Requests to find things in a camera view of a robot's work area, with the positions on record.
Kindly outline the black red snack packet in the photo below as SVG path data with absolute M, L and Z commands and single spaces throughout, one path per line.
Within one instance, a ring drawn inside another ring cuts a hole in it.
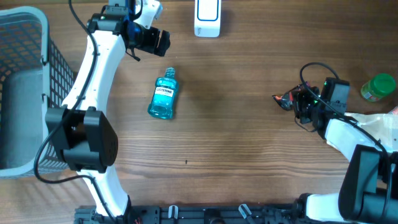
M 293 87 L 282 96 L 273 95 L 272 97 L 286 111 L 304 112 L 310 107 L 309 96 L 303 84 Z

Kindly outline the blue mouthwash bottle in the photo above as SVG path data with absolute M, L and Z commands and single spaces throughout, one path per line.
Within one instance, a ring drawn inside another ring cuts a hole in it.
M 155 81 L 155 90 L 147 112 L 160 119 L 172 119 L 174 116 L 174 104 L 179 89 L 175 79 L 175 69 L 168 67 L 165 75 Z

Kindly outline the green lid jar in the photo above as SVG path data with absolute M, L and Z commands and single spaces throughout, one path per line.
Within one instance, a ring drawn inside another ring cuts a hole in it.
M 370 81 L 361 87 L 361 96 L 370 102 L 377 102 L 386 96 L 389 96 L 396 89 L 395 79 L 387 74 L 377 74 Z

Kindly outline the white brown snack pouch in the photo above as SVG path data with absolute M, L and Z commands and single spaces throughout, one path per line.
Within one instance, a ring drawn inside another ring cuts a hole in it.
M 358 126 L 375 139 L 380 140 L 387 151 L 397 151 L 397 115 L 396 114 L 359 114 L 345 113 L 358 121 Z

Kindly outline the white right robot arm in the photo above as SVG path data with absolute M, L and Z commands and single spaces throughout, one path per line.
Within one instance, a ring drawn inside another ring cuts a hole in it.
M 340 191 L 308 194 L 304 218 L 319 222 L 397 223 L 397 149 L 385 128 L 370 131 L 364 115 L 345 112 L 349 83 L 327 78 L 322 90 L 303 82 L 289 93 L 295 117 L 347 158 Z

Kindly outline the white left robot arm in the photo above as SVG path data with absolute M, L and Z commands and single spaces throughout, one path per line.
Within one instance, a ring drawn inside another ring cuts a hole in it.
M 170 34 L 152 26 L 161 13 L 158 1 L 110 1 L 82 24 L 88 43 L 77 78 L 61 107 L 45 115 L 49 134 L 44 142 L 86 182 L 96 203 L 88 218 L 99 223 L 132 221 L 131 201 L 114 166 L 118 137 L 106 109 L 125 55 L 135 50 L 165 55 Z

